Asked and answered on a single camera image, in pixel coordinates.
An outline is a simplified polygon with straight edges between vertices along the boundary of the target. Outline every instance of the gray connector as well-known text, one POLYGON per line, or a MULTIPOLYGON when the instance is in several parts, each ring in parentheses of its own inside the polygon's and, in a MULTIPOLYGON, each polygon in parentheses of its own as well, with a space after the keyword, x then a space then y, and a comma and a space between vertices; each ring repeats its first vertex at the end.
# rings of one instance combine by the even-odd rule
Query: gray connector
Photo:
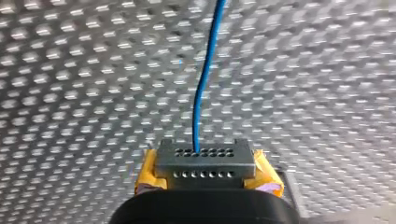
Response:
POLYGON ((161 142, 155 175, 166 178, 169 189, 242 188, 243 180, 255 175, 253 153, 246 139, 234 144, 201 144, 194 153, 191 144, 161 142))

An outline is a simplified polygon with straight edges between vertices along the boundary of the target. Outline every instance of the electrical wire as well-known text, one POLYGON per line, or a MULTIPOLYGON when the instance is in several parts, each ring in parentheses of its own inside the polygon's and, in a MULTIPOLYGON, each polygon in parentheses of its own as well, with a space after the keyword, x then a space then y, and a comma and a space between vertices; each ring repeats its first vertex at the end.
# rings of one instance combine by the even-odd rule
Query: electrical wire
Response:
POLYGON ((209 38, 207 41, 206 56, 204 68, 202 70, 201 78, 199 80, 197 90, 194 96, 194 105, 192 110, 192 146, 194 151, 200 151, 199 145, 199 119, 201 116, 201 101, 206 82, 209 78, 210 64, 212 63, 213 55, 215 53, 216 41, 218 38, 219 26, 221 22, 222 12, 224 10, 226 0, 218 0, 216 3, 215 12, 213 14, 213 21, 210 27, 209 38))

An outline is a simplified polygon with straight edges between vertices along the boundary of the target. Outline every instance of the perforated metal sheet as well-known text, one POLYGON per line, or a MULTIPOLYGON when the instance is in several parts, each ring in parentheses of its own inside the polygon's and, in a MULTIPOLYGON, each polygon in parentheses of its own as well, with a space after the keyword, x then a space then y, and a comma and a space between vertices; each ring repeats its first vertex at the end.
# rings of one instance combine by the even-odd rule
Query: perforated metal sheet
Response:
MULTIPOLYGON (((309 216, 396 203, 393 2, 229 0, 203 139, 265 148, 309 216)), ((213 6, 0 0, 0 223, 102 223, 191 140, 213 6)))

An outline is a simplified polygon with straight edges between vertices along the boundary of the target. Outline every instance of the metal hole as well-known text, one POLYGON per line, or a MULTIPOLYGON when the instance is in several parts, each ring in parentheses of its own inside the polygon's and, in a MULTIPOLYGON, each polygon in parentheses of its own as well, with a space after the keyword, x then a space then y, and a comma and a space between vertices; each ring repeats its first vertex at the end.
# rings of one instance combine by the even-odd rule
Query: metal hole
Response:
POLYGON ((230 172, 227 173, 227 177, 232 178, 234 176, 235 176, 235 173, 233 171, 230 171, 230 172))
POLYGON ((209 173, 209 177, 211 177, 211 178, 216 177, 216 172, 211 171, 211 172, 209 173))
POLYGON ((192 171, 192 172, 191 172, 191 176, 192 176, 193 178, 198 177, 198 172, 192 171))
POLYGON ((207 171, 202 171, 201 178, 206 178, 206 177, 207 177, 207 171))

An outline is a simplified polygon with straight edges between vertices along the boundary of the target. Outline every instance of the terminal block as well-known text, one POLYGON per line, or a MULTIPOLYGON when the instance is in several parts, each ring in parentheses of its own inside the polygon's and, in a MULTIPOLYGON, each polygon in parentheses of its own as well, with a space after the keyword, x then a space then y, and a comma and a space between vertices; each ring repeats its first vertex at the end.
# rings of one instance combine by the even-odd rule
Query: terminal block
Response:
POLYGON ((169 189, 241 189, 243 180, 255 176, 253 152, 246 139, 233 144, 201 144, 195 153, 188 143, 161 141, 155 175, 169 189))

